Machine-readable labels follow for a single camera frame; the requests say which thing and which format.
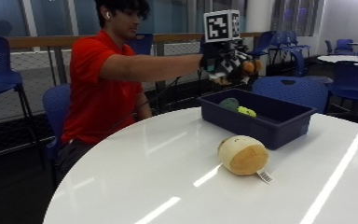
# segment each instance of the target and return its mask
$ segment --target man's arm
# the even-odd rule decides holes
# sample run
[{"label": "man's arm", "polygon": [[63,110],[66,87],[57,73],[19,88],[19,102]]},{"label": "man's arm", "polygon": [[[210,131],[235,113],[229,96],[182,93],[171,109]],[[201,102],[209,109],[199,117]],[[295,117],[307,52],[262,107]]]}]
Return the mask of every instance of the man's arm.
[{"label": "man's arm", "polygon": [[162,81],[195,72],[201,57],[201,54],[163,57],[113,54],[104,61],[100,77],[138,82]]},{"label": "man's arm", "polygon": [[152,118],[152,109],[150,109],[150,105],[145,102],[146,102],[146,97],[144,95],[144,92],[138,93],[137,95],[137,102],[136,102],[136,105],[134,107],[138,108],[138,106],[141,106],[138,109],[137,109],[137,120],[142,120],[142,119],[148,119],[148,118]]}]

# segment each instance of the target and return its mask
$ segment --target black hair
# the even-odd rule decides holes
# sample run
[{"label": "black hair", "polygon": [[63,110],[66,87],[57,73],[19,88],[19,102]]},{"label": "black hair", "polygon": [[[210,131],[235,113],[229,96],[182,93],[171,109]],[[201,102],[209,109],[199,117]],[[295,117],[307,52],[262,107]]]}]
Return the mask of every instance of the black hair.
[{"label": "black hair", "polygon": [[97,17],[100,19],[100,26],[104,27],[104,15],[101,14],[101,7],[106,9],[116,16],[116,10],[124,12],[126,9],[138,11],[138,16],[145,21],[150,12],[150,6],[146,0],[94,0]]}]

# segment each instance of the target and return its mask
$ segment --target yellow object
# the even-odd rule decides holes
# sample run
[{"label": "yellow object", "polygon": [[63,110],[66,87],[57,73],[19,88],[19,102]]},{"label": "yellow object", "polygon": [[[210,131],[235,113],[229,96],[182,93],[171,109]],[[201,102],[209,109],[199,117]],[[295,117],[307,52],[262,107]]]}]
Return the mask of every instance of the yellow object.
[{"label": "yellow object", "polygon": [[255,118],[255,112],[245,106],[238,107],[238,112]]},{"label": "yellow object", "polygon": [[254,138],[237,135],[225,139],[218,146],[217,155],[222,165],[237,175],[253,175],[268,159],[268,151]]}]

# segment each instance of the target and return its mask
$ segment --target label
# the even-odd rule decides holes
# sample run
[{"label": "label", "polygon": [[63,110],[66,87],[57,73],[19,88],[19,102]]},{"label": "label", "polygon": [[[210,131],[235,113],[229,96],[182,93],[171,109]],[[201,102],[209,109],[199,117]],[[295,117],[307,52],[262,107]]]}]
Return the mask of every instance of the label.
[{"label": "label", "polygon": [[270,176],[270,174],[260,169],[259,171],[255,172],[258,174],[258,176],[262,178],[262,180],[270,184],[272,182],[272,177]]}]

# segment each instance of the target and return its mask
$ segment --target green object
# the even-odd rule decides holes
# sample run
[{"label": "green object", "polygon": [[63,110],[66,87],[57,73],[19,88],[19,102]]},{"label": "green object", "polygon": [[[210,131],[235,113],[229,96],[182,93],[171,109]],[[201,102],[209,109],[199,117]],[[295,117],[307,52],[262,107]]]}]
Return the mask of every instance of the green object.
[{"label": "green object", "polygon": [[227,110],[231,110],[234,112],[238,111],[238,100],[235,98],[227,98],[226,100],[222,100],[218,105]]},{"label": "green object", "polygon": [[238,107],[238,112],[255,118],[255,112],[245,106]]}]

